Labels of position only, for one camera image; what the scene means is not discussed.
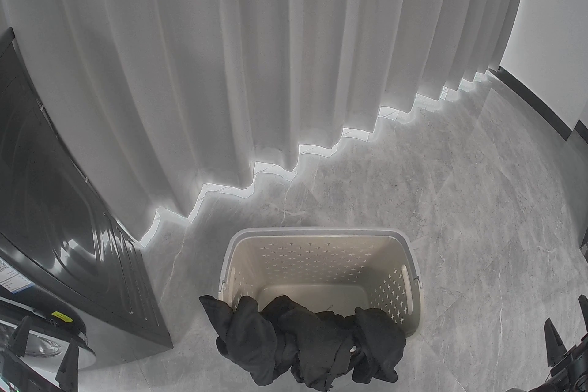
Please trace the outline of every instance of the yellow label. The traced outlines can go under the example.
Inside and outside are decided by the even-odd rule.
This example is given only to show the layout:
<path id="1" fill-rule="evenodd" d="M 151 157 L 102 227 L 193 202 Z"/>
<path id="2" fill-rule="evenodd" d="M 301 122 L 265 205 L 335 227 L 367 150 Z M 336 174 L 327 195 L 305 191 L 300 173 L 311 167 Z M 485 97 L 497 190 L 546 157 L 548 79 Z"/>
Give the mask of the yellow label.
<path id="1" fill-rule="evenodd" d="M 57 317 L 58 319 L 61 319 L 61 320 L 63 320 L 63 321 L 64 321 L 64 322 L 66 322 L 66 323 L 70 323 L 70 322 L 73 322 L 73 321 L 74 321 L 72 318 L 68 317 L 68 316 L 67 316 L 67 315 L 65 315 L 65 314 L 62 314 L 61 312 L 57 312 L 57 311 L 55 311 L 55 312 L 53 312 L 53 314 L 51 314 L 51 315 L 53 315 L 54 317 Z"/>

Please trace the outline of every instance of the white wall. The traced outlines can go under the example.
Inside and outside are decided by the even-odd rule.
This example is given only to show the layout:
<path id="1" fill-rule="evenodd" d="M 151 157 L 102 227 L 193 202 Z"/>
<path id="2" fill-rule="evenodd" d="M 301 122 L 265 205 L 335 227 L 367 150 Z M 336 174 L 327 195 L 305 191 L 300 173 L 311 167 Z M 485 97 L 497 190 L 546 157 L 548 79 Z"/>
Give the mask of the white wall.
<path id="1" fill-rule="evenodd" d="M 521 0 L 500 65 L 571 129 L 588 122 L 588 0 Z"/>

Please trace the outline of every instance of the sticker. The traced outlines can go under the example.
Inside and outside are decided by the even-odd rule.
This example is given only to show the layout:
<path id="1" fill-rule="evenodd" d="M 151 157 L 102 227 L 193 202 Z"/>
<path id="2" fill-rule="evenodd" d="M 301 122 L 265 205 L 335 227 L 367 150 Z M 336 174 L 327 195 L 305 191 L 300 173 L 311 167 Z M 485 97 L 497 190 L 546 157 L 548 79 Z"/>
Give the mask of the sticker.
<path id="1" fill-rule="evenodd" d="M 74 321 L 71 317 L 68 317 L 67 315 L 62 314 L 61 312 L 55 311 L 51 315 L 53 315 L 54 317 L 57 317 L 58 319 L 63 320 L 66 323 L 70 323 L 70 322 L 73 322 Z"/>
<path id="2" fill-rule="evenodd" d="M 34 284 L 0 258 L 0 285 L 15 294 Z"/>

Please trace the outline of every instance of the black baseboard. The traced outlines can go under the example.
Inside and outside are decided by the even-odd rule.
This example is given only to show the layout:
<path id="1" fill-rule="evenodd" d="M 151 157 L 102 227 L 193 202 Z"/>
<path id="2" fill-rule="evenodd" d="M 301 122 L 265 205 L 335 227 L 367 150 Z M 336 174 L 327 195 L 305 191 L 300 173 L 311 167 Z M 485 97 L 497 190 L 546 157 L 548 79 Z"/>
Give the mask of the black baseboard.
<path id="1" fill-rule="evenodd" d="M 529 90 L 524 84 L 520 83 L 508 70 L 498 67 L 498 70 L 491 72 L 500 79 L 507 87 L 525 100 L 543 119 L 545 119 L 552 128 L 565 140 L 570 137 L 571 129 L 562 119 L 557 116 L 547 104 L 543 102 L 536 94 Z"/>
<path id="2" fill-rule="evenodd" d="M 578 121 L 576 127 L 574 128 L 574 131 L 576 131 L 580 135 L 580 137 L 583 138 L 588 144 L 588 128 L 584 125 L 582 121 Z"/>

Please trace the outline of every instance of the washing machine door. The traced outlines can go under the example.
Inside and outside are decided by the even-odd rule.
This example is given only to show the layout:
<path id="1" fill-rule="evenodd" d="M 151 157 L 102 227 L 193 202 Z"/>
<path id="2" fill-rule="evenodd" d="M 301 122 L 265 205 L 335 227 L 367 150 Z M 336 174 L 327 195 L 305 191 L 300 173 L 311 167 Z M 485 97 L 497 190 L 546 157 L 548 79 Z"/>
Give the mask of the washing machine door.
<path id="1" fill-rule="evenodd" d="M 30 310 L 9 304 L 2 299 L 0 299 L 0 349 L 7 348 L 9 338 L 26 316 L 31 317 L 32 323 L 22 360 L 35 371 L 44 371 L 54 377 L 71 341 L 79 347 L 78 369 L 91 366 L 96 361 L 96 355 L 86 345 L 84 338 L 60 329 L 54 322 L 49 322 Z"/>

